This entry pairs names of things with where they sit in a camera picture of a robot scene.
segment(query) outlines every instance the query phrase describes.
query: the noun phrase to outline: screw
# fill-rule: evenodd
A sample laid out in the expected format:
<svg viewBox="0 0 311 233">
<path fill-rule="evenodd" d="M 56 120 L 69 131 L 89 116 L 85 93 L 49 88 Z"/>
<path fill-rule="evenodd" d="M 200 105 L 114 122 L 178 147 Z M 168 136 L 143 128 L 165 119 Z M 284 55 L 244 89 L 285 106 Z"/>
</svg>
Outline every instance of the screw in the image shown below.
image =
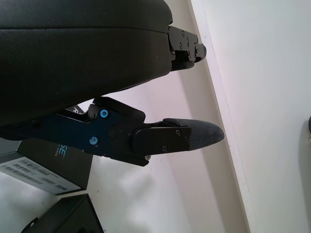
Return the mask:
<svg viewBox="0 0 311 233">
<path fill-rule="evenodd" d="M 92 137 L 90 140 L 89 140 L 89 143 L 93 146 L 97 145 L 98 143 L 98 138 L 97 137 Z"/>
<path fill-rule="evenodd" d="M 163 151 L 164 153 L 166 153 L 166 152 L 167 152 L 167 147 L 166 147 L 166 146 L 162 147 L 162 151 Z"/>
<path fill-rule="evenodd" d="M 102 111 L 101 111 L 101 117 L 102 117 L 102 118 L 106 118 L 107 116 L 108 116 L 108 111 L 105 110 L 105 109 L 102 110 Z"/>
</svg>

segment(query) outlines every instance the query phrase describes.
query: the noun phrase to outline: product box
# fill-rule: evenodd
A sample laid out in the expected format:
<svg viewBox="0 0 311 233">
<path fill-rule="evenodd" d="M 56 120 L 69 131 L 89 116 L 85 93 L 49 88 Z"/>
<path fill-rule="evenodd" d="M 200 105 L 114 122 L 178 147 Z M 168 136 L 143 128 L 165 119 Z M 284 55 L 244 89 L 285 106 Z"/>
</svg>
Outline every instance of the product box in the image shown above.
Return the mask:
<svg viewBox="0 0 311 233">
<path fill-rule="evenodd" d="M 78 106 L 73 109 L 81 112 Z M 0 138 L 0 171 L 49 193 L 87 189 L 93 155 L 38 139 Z"/>
<path fill-rule="evenodd" d="M 104 233 L 88 194 L 62 198 L 23 233 Z"/>
</svg>

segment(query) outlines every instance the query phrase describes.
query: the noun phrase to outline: white wall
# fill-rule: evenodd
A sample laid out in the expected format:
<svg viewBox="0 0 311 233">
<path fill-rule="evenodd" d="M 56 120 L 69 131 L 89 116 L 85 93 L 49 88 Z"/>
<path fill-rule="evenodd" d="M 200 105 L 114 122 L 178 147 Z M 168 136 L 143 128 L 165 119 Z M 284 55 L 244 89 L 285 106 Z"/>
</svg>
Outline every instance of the white wall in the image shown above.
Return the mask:
<svg viewBox="0 0 311 233">
<path fill-rule="evenodd" d="M 173 26 L 192 33 L 195 22 L 186 0 L 166 0 Z M 144 85 L 157 120 L 193 118 L 221 126 L 204 63 Z M 247 227 L 225 141 L 204 150 L 168 156 L 192 230 L 196 233 L 245 233 Z"/>
<path fill-rule="evenodd" d="M 254 217 L 251 230 L 310 232 L 311 148 L 306 121 L 311 116 L 311 2 L 192 2 L 200 30 L 208 32 L 204 39 L 212 42 L 208 52 L 215 60 L 210 65 L 219 68 L 218 76 L 210 67 L 216 94 L 221 93 L 219 82 L 225 91 L 218 96 L 220 109 L 228 107 L 223 121 L 233 124 L 234 132 L 227 136 L 237 143 L 238 154 L 233 153 L 242 161 L 248 186 L 242 190 L 244 201 L 249 201 L 247 192 L 251 200 L 246 211 L 253 211 Z M 200 10 L 209 30 L 202 26 Z"/>
</svg>

